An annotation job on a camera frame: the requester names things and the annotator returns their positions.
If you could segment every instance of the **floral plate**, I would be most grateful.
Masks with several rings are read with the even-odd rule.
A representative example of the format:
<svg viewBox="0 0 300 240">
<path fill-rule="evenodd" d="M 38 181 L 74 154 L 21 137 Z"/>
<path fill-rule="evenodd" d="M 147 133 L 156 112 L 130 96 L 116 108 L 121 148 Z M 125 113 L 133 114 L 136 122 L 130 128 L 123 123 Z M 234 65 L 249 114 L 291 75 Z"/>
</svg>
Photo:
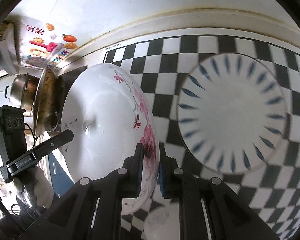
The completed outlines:
<svg viewBox="0 0 300 240">
<path fill-rule="evenodd" d="M 258 168 L 276 152 L 285 129 L 285 100 L 259 61 L 225 53 L 186 77 L 178 124 L 186 147 L 203 165 L 225 174 Z"/>
<path fill-rule="evenodd" d="M 150 197 L 158 175 L 159 141 L 143 92 L 120 67 L 89 67 L 73 83 L 62 112 L 61 131 L 74 139 L 62 147 L 74 182 L 82 177 L 105 177 L 144 145 L 140 196 L 123 199 L 122 215 L 138 210 Z"/>
</svg>

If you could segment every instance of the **pot handle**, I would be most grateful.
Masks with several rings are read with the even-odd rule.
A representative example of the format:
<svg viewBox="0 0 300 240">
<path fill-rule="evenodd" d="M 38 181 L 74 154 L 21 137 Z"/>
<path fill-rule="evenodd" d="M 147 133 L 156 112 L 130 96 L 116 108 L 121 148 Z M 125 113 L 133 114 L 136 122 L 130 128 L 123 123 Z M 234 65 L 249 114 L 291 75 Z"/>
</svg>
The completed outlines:
<svg viewBox="0 0 300 240">
<path fill-rule="evenodd" d="M 6 89 L 4 90 L 4 97 L 5 98 L 7 98 L 8 87 L 11 87 L 11 85 L 10 86 L 6 86 Z"/>
</svg>

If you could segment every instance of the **checkerboard pattern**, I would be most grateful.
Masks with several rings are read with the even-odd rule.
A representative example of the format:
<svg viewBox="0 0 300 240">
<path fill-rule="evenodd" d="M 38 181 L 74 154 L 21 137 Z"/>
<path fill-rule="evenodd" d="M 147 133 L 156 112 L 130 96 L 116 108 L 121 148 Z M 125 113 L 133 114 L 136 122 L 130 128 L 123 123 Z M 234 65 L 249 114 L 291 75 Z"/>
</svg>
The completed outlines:
<svg viewBox="0 0 300 240">
<path fill-rule="evenodd" d="M 177 99 L 184 78 L 198 62 L 223 52 L 258 59 L 277 77 L 287 103 L 287 125 L 278 153 L 267 165 L 245 175 L 222 175 L 206 169 L 186 150 L 178 131 Z M 242 37 L 184 35 L 108 51 L 104 62 L 122 67 L 140 85 L 167 156 L 196 176 L 223 179 L 280 239 L 294 234 L 300 225 L 300 55 Z M 122 217 L 122 227 L 146 239 L 143 223 L 148 212 L 169 202 L 156 187 L 142 209 Z"/>
</svg>

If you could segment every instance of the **blue leaf pattern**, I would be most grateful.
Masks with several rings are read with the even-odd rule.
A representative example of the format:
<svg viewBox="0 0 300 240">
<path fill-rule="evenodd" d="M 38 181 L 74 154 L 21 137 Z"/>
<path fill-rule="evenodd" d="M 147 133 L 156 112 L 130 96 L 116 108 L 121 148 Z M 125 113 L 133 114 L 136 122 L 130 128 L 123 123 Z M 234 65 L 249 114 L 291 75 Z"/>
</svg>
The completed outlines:
<svg viewBox="0 0 300 240">
<path fill-rule="evenodd" d="M 259 135 L 259 137 L 261 138 L 261 140 L 263 141 L 263 143 L 265 145 L 267 145 L 271 149 L 275 149 L 274 145 L 269 140 L 267 140 L 266 138 L 261 137 L 260 135 Z"/>
<path fill-rule="evenodd" d="M 218 76 L 220 76 L 218 65 L 214 58 L 211 58 L 211 65 Z"/>
<path fill-rule="evenodd" d="M 266 129 L 268 129 L 270 132 L 274 133 L 274 134 L 281 134 L 281 132 L 277 129 L 271 128 L 271 127 L 266 127 Z"/>
<path fill-rule="evenodd" d="M 249 162 L 249 159 L 248 159 L 245 151 L 243 151 L 243 163 L 244 163 L 244 166 L 246 166 L 246 168 L 248 170 L 250 170 L 250 162 Z"/>
<path fill-rule="evenodd" d="M 232 153 L 232 158 L 231 158 L 231 171 L 235 171 L 235 159 L 234 159 L 234 153 Z"/>
<path fill-rule="evenodd" d="M 182 108 L 182 109 L 198 109 L 196 107 L 193 107 L 193 106 L 189 106 L 189 105 L 186 105 L 186 104 L 179 104 L 179 106 Z"/>
<path fill-rule="evenodd" d="M 275 86 L 275 83 L 272 82 L 269 86 L 267 86 L 266 88 L 264 88 L 264 89 L 261 91 L 261 93 L 264 94 L 264 93 L 266 93 L 266 92 L 269 92 L 271 89 L 274 88 L 274 86 Z"/>
<path fill-rule="evenodd" d="M 256 149 L 256 153 L 257 153 L 257 156 L 259 157 L 260 160 L 262 161 L 266 161 L 265 158 L 263 157 L 262 153 L 260 152 L 260 150 L 257 148 L 257 146 L 253 145 L 254 148 Z"/>
<path fill-rule="evenodd" d="M 206 164 L 210 160 L 210 158 L 211 158 L 211 156 L 212 156 L 212 154 L 214 152 L 214 149 L 215 149 L 215 147 L 212 146 L 211 149 L 209 150 L 207 156 L 204 158 L 203 164 Z"/>
<path fill-rule="evenodd" d="M 217 164 L 217 169 L 218 169 L 218 171 L 222 168 L 222 166 L 223 166 L 223 160 L 224 160 L 224 154 L 222 153 L 222 155 L 221 155 L 221 157 L 220 157 L 220 159 L 219 159 L 219 161 L 218 161 L 218 164 Z"/>
<path fill-rule="evenodd" d="M 230 74 L 230 63 L 229 63 L 228 55 L 225 55 L 225 65 L 226 65 L 228 74 Z"/>
<path fill-rule="evenodd" d="M 237 62 L 237 74 L 240 74 L 241 71 L 241 67 L 242 67 L 242 59 L 241 56 L 238 56 L 238 62 Z"/>
<path fill-rule="evenodd" d="M 252 76 L 253 73 L 254 73 L 255 67 L 256 67 L 256 63 L 253 61 L 253 62 L 251 63 L 251 65 L 250 65 L 249 70 L 248 70 L 247 79 L 248 79 L 248 78 L 251 78 L 251 76 Z"/>
<path fill-rule="evenodd" d="M 267 73 L 266 72 L 263 72 L 257 79 L 257 85 L 261 84 L 264 80 L 265 80 L 265 77 L 266 77 Z"/>
<path fill-rule="evenodd" d="M 189 122 L 194 122 L 197 120 L 198 120 L 197 118 L 184 118 L 184 119 L 181 119 L 179 122 L 180 123 L 189 123 Z"/>
<path fill-rule="evenodd" d="M 201 142 L 195 144 L 193 147 L 192 147 L 192 150 L 191 152 L 192 153 L 197 153 L 198 151 L 200 151 L 201 147 L 204 145 L 205 141 L 202 140 Z"/>
<path fill-rule="evenodd" d="M 268 102 L 266 102 L 266 104 L 274 105 L 274 104 L 280 103 L 282 100 L 283 100 L 283 97 L 276 97 L 276 98 L 270 99 Z"/>
<path fill-rule="evenodd" d="M 194 131 L 189 131 L 189 132 L 186 132 L 184 134 L 184 138 L 190 138 L 191 136 L 193 136 L 194 134 L 198 133 L 200 130 L 194 130 Z"/>
<path fill-rule="evenodd" d="M 193 98 L 200 98 L 199 96 L 197 96 L 195 93 L 193 93 L 192 91 L 186 89 L 186 88 L 182 88 L 182 91 L 188 95 L 188 96 L 191 96 Z"/>
<path fill-rule="evenodd" d="M 204 89 L 200 84 L 199 82 L 196 80 L 196 78 L 194 78 L 193 76 L 189 75 L 189 78 L 191 79 L 191 81 L 197 85 L 198 87 L 201 87 L 202 89 Z"/>
<path fill-rule="evenodd" d="M 199 64 L 199 70 L 200 70 L 202 75 L 204 75 L 207 79 L 209 79 L 211 81 L 208 72 L 206 71 L 206 69 L 201 64 Z"/>
<path fill-rule="evenodd" d="M 280 119 L 280 120 L 285 119 L 285 117 L 282 116 L 281 114 L 268 114 L 267 117 L 271 119 Z"/>
</svg>

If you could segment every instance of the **plate with blue leaf pattern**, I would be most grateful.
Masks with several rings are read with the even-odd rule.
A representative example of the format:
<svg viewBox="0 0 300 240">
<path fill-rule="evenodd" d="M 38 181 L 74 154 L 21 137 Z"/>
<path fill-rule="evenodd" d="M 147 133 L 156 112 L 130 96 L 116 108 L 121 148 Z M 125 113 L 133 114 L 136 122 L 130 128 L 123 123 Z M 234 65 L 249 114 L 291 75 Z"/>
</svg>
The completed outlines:
<svg viewBox="0 0 300 240">
<path fill-rule="evenodd" d="M 241 54 L 217 54 L 185 78 L 177 106 L 180 134 L 204 166 L 224 174 L 258 168 L 275 154 L 286 103 L 274 75 Z"/>
</svg>

